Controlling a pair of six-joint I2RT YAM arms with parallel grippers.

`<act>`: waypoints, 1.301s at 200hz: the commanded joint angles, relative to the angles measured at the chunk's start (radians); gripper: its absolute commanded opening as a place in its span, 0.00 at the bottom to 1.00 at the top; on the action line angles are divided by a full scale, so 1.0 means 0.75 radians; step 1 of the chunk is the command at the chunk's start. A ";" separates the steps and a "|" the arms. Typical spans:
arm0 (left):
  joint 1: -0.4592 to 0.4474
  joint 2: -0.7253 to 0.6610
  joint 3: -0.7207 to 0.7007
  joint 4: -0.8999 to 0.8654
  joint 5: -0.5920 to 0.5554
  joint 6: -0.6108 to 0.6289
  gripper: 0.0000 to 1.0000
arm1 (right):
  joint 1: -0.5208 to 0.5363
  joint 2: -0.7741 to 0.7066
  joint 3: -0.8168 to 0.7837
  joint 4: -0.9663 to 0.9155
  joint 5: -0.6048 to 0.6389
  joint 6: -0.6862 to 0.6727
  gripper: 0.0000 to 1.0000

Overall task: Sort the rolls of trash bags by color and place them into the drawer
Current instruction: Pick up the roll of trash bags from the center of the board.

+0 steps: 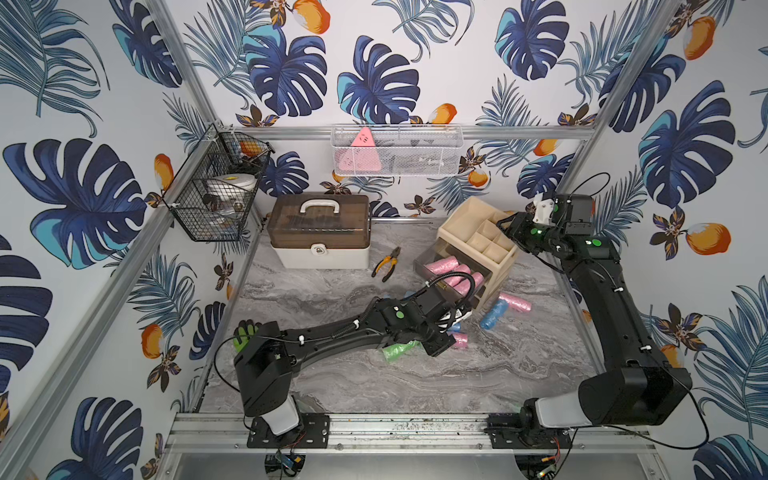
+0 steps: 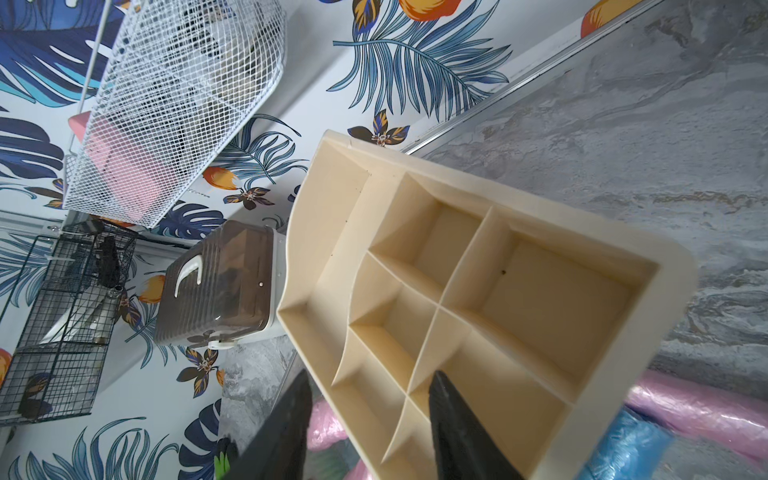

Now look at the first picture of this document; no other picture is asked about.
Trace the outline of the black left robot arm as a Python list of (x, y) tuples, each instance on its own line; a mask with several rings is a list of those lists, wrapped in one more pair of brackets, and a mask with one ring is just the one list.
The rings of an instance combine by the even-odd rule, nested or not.
[(302, 368), (351, 351), (418, 342), (436, 357), (455, 344), (447, 330), (469, 311), (475, 286), (447, 299), (435, 281), (403, 298), (373, 298), (359, 314), (332, 323), (282, 330), (274, 321), (256, 328), (233, 365), (248, 426), (250, 448), (318, 446), (323, 414), (301, 413), (290, 394)]

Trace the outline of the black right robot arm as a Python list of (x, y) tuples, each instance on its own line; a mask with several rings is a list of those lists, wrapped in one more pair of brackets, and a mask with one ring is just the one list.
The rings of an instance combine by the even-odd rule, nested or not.
[(690, 373), (671, 365), (643, 323), (615, 245), (595, 232), (588, 195), (539, 194), (532, 212), (496, 225), (522, 251), (547, 253), (572, 281), (592, 317), (604, 370), (576, 390), (529, 399), (519, 413), (524, 433), (568, 428), (659, 426), (692, 388)]

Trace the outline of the beige drawer organizer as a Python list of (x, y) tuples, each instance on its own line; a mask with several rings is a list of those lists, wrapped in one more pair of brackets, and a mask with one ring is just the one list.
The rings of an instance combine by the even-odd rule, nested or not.
[(483, 309), (493, 303), (517, 260), (517, 246), (496, 226), (498, 220), (507, 216), (506, 212), (471, 197), (438, 228), (435, 242), (418, 256), (426, 257), (428, 252), (442, 257), (458, 254), (490, 270), (490, 285), (475, 309)]

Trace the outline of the clear top drawer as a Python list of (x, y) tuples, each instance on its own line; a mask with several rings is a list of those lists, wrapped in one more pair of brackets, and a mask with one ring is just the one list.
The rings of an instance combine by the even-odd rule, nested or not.
[[(477, 308), (481, 303), (483, 294), (486, 292), (487, 287), (490, 285), (490, 280), (492, 278), (491, 271), (485, 268), (484, 266), (482, 266), (481, 264), (477, 263), (476, 261), (470, 259), (469, 257), (461, 256), (458, 254), (453, 254), (449, 256), (455, 256), (459, 260), (460, 264), (465, 264), (469, 266), (472, 273), (479, 272), (484, 276), (485, 280), (482, 287), (475, 294), (473, 294), (469, 302), (472, 308)], [(423, 279), (432, 280), (439, 275), (434, 275), (429, 271), (427, 271), (425, 268), (425, 265), (442, 258), (445, 258), (445, 257), (435, 254), (434, 252), (428, 252), (426, 257), (418, 257), (414, 261), (414, 270)], [(446, 279), (441, 280), (438, 283), (438, 287), (443, 290), (443, 295), (446, 299), (461, 300), (464, 296), (458, 294), (455, 291), (455, 286), (464, 279), (456, 279), (450, 276)]]

